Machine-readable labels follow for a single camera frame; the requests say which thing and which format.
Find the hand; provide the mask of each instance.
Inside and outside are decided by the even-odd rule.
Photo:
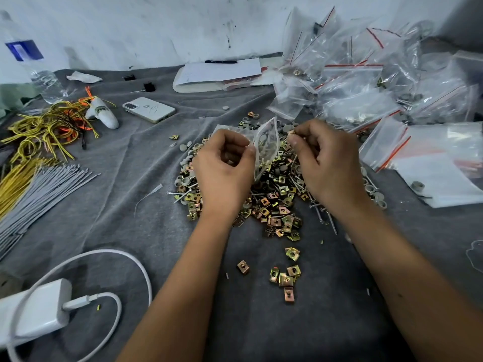
[[[196,155],[193,166],[202,191],[202,216],[214,213],[230,224],[235,220],[253,182],[255,147],[249,144],[243,135],[220,129]]]
[[[297,153],[310,193],[339,220],[351,209],[370,203],[354,135],[312,119],[297,126],[288,142]]]

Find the forearm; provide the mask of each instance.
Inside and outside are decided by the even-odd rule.
[[[372,203],[346,229],[420,361],[483,359],[483,316]]]
[[[230,219],[203,213],[118,362],[201,360]]]

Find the person's right hand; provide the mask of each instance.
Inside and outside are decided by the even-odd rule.
[[[351,209],[367,208],[371,200],[362,183],[355,135],[312,119],[297,126],[288,143],[297,153],[310,193],[331,214],[343,220]]]

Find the pile of plastic bags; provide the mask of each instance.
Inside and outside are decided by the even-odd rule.
[[[303,107],[334,127],[375,127],[360,159],[395,169],[433,207],[483,202],[468,178],[483,176],[481,123],[473,121],[478,85],[446,53],[422,54],[430,22],[402,30],[371,28],[373,18],[320,22],[294,8],[284,31],[283,66],[268,107],[293,121]]]

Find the person's left hand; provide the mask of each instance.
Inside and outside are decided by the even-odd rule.
[[[245,136],[220,129],[198,152],[193,167],[202,192],[202,216],[214,214],[233,222],[253,182],[255,147]]]

